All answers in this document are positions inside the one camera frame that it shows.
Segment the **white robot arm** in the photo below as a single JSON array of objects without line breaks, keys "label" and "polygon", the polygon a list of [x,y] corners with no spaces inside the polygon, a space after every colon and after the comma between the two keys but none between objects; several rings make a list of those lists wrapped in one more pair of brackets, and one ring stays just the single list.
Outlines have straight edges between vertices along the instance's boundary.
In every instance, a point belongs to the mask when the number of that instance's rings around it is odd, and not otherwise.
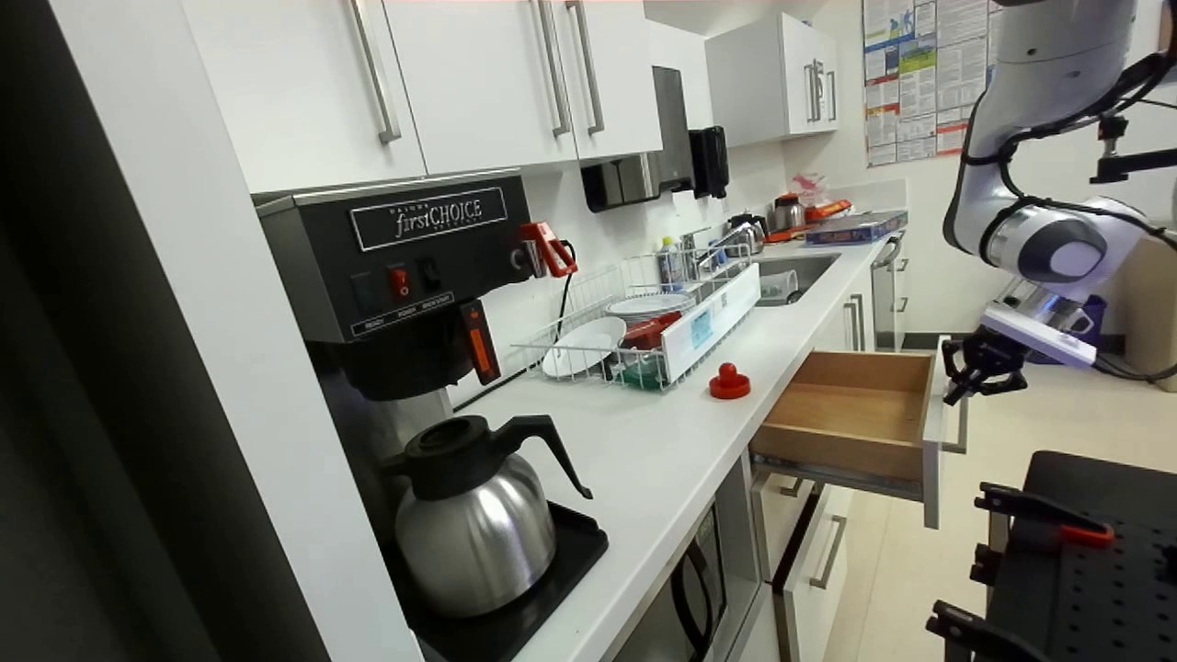
[{"label": "white robot arm", "polygon": [[1096,367],[1099,350],[1082,336],[1084,303],[1140,238],[1171,245],[1126,202],[1059,202],[1012,180],[1012,159],[1030,139],[1096,127],[1116,144],[1121,111],[1175,72],[1175,48],[1126,64],[1133,19],[1138,0],[998,0],[998,64],[966,118],[943,235],[1012,273],[1026,294],[991,303],[974,336],[943,348],[950,406],[1021,389],[1030,354]]}]

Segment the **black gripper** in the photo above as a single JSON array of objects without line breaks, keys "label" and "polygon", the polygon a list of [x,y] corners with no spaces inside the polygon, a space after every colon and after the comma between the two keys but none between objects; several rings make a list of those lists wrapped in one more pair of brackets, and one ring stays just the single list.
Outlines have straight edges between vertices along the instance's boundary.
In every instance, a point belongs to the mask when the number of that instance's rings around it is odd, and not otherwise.
[{"label": "black gripper", "polygon": [[950,377],[947,406],[964,397],[995,397],[1021,389],[1026,350],[1004,336],[974,333],[943,344],[943,361]]}]

